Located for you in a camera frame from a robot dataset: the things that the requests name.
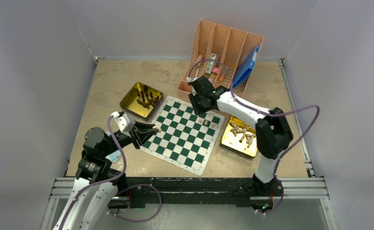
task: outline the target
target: gray wall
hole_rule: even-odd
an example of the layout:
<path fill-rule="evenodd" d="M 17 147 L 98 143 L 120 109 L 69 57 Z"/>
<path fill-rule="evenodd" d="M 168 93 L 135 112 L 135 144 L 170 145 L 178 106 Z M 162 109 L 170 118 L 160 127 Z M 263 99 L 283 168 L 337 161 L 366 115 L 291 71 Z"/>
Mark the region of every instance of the gray wall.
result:
<path fill-rule="evenodd" d="M 319 0 L 285 67 L 339 229 L 374 229 L 374 0 Z"/>
<path fill-rule="evenodd" d="M 94 70 L 64 0 L 0 0 L 0 229 L 39 229 Z"/>
<path fill-rule="evenodd" d="M 287 56 L 316 0 L 70 0 L 95 56 L 190 58 L 200 19 L 265 36 L 260 58 Z"/>

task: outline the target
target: blue folder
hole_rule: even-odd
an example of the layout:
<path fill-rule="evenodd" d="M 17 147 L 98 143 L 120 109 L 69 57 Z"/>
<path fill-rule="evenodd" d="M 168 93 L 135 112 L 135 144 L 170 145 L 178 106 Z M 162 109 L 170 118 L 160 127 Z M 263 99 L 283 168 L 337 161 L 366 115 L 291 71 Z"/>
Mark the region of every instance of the blue folder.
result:
<path fill-rule="evenodd" d="M 248 57 L 242 63 L 242 65 L 236 70 L 234 79 L 232 79 L 233 88 L 243 82 L 252 72 L 253 67 L 255 66 L 255 60 L 259 52 L 259 46 L 255 46 L 250 52 Z"/>

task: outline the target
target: green and white chessboard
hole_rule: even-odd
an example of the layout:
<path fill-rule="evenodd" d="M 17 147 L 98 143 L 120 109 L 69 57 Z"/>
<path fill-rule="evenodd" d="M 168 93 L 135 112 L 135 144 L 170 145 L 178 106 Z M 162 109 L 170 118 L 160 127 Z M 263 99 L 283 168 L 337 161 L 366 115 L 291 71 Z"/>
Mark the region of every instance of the green and white chessboard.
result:
<path fill-rule="evenodd" d="M 153 122 L 162 131 L 140 148 L 142 151 L 201 175 L 224 117 L 214 112 L 194 115 L 191 104 L 167 96 Z"/>

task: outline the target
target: cable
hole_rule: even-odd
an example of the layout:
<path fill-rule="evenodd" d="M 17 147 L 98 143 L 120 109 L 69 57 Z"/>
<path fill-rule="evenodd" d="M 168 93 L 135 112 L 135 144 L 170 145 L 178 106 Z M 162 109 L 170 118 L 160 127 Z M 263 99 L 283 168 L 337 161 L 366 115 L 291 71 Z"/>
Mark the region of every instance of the cable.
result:
<path fill-rule="evenodd" d="M 263 111 L 258 110 L 258 109 L 256 109 L 256 108 L 253 108 L 253 107 L 251 107 L 251 106 L 249 106 L 249 105 L 247 105 L 247 104 L 244 104 L 243 102 L 241 102 L 241 101 L 239 101 L 239 100 L 237 99 L 237 97 L 236 97 L 236 95 L 234 94 L 234 91 L 233 91 L 233 84 L 232 84 L 232 82 L 233 82 L 233 76 L 231 76 L 231 74 L 230 74 L 230 72 L 229 72 L 229 69 L 228 69 L 228 68 L 227 68 L 223 63 L 221 63 L 221 62 L 219 62 L 219 61 L 212 60 L 212 59 L 202 59 L 202 60 L 200 60 L 200 61 L 198 61 L 198 62 L 196 62 L 196 63 L 194 64 L 194 66 L 190 69 L 190 72 L 188 73 L 187 76 L 190 76 L 191 73 L 193 72 L 194 67 L 195 67 L 198 63 L 201 63 L 201 62 L 203 62 L 203 61 L 214 61 L 214 62 L 220 64 L 220 65 L 221 65 L 221 66 L 226 70 L 226 72 L 227 72 L 227 76 L 229 75 L 229 76 L 231 77 L 231 85 L 230 85 L 230 87 L 229 87 L 229 91 L 230 91 L 230 93 L 231 93 L 232 98 L 233 98 L 233 99 L 234 99 L 238 104 L 242 105 L 242 106 L 245 107 L 245 108 L 251 109 L 251 110 L 255 111 L 256 113 L 259 113 L 259 114 L 262 114 L 262 115 L 266 115 L 266 116 L 269 116 L 269 117 L 281 117 L 281 116 L 287 116 L 287 115 L 290 115 L 290 114 L 298 113 L 298 112 L 301 112 L 301 111 L 304 111 L 304 110 L 306 110 L 306 109 L 310 109 L 310 108 L 313 108 L 313 107 L 315 107 L 315 108 L 317 109 L 317 111 L 316 111 L 316 115 L 315 115 L 314 118 L 312 119 L 312 121 L 311 121 L 311 123 L 309 124 L 309 126 L 305 129 L 305 131 L 304 131 L 304 132 L 299 136 L 299 138 L 298 138 L 298 139 L 297 139 L 297 140 L 296 140 L 292 145 L 290 145 L 286 150 L 284 150 L 284 152 L 283 152 L 282 154 L 280 154 L 279 158 L 277 159 L 277 162 L 276 162 L 275 168 L 274 168 L 274 170 L 273 170 L 273 174 L 274 174 L 274 176 L 275 176 L 275 179 L 278 181 L 278 183 L 279 183 L 280 186 L 281 186 L 281 197 L 280 197 L 280 200 L 279 200 L 279 202 L 277 203 L 276 207 L 275 207 L 274 209 L 272 209 L 270 212 L 268 212 L 268 214 L 270 214 L 271 212 L 273 212 L 275 209 L 277 209 L 277 208 L 280 206 L 281 201 L 283 200 L 283 195 L 284 195 L 284 193 L 283 193 L 283 185 L 282 185 L 281 181 L 280 181 L 279 179 L 277 179 L 277 176 L 276 176 L 276 172 L 277 172 L 277 168 L 278 168 L 278 166 L 279 166 L 279 163 L 280 163 L 281 159 L 286 155 L 286 153 L 287 153 L 288 151 L 290 151 L 290 150 L 291 150 L 291 149 L 292 149 L 292 148 L 293 148 L 297 143 L 299 143 L 300 140 L 303 139 L 304 136 L 308 133 L 308 131 L 310 131 L 310 128 L 314 125 L 314 123 L 316 122 L 316 120 L 317 120 L 317 118 L 318 118 L 318 115 L 320 114 L 320 106 L 318 106 L 318 105 L 316 105 L 316 104 L 312 104 L 312 105 L 308 105 L 308 106 L 305 106 L 305 107 L 301 107 L 301 108 L 299 108 L 299 109 L 294 109 L 294 110 L 291 110 L 291 111 L 289 111 L 289 112 L 285 112 L 285 113 L 281 113 L 281 114 L 270 114 L 270 113 L 263 112 Z"/>
<path fill-rule="evenodd" d="M 109 207 L 106 207 L 106 208 L 108 209 L 108 214 L 111 214 L 112 216 L 117 217 L 117 218 L 119 218 L 119 219 L 123 219 L 123 220 L 129 221 L 129 222 L 134 222 L 134 223 L 142 223 L 142 222 L 145 222 L 145 221 L 151 220 L 151 219 L 153 219 L 155 216 L 157 216 L 157 214 L 159 214 L 159 211 L 160 211 L 160 209 L 162 208 L 162 205 L 163 205 L 163 204 L 162 204 L 162 197 L 160 196 L 160 192 L 159 192 L 155 187 L 151 186 L 150 184 L 136 184 L 136 185 L 132 185 L 132 186 L 130 186 L 130 187 L 127 187 L 126 189 L 120 191 L 119 193 L 121 194 L 121 193 L 123 193 L 123 192 L 125 192 L 125 191 L 127 191 L 127 190 L 129 190 L 129 189 L 136 188 L 136 187 L 138 187 L 138 186 L 146 186 L 146 187 L 149 187 L 149 188 L 153 189 L 153 190 L 157 193 L 157 195 L 159 196 L 159 207 L 157 208 L 156 212 L 155 212 L 151 217 L 149 217 L 149 218 L 147 218 L 147 219 L 141 219 L 141 220 L 138 220 L 138 219 L 128 219 L 128 218 L 126 218 L 126 217 L 122 217 L 122 216 L 119 216 L 119 215 L 115 214 L 114 212 L 112 212 L 112 211 L 109 209 Z"/>

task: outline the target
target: beige table surface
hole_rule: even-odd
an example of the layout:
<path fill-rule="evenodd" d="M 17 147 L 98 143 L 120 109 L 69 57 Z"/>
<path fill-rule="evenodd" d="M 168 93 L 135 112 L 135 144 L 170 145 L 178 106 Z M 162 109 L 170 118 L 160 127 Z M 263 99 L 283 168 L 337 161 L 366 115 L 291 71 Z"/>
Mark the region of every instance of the beige table surface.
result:
<path fill-rule="evenodd" d="M 77 131 L 71 152 L 67 176 L 75 175 L 78 161 L 81 159 L 84 134 L 92 127 L 106 129 L 106 121 L 114 111 L 121 111 L 119 102 L 137 81 L 147 84 L 164 93 L 188 102 L 186 93 L 179 92 L 177 86 L 183 78 L 188 61 L 120 61 L 100 60 L 85 105 L 84 113 Z M 290 111 L 291 106 L 284 86 L 283 76 L 277 62 L 257 62 L 252 72 L 243 98 L 262 107 L 279 107 Z M 229 119 L 226 113 L 221 127 L 224 130 Z M 294 117 L 287 117 L 294 139 L 298 138 Z M 111 123 L 114 131 L 117 126 Z M 197 175 L 156 158 L 133 145 L 124 148 L 127 159 L 127 176 L 180 176 Z M 252 177 L 259 164 L 259 157 L 252 161 L 238 157 L 219 148 L 212 149 L 204 173 L 199 177 Z M 112 164 L 111 168 L 122 169 L 122 160 Z M 304 178 L 307 176 L 302 148 L 294 147 L 281 161 L 278 168 L 281 178 Z"/>

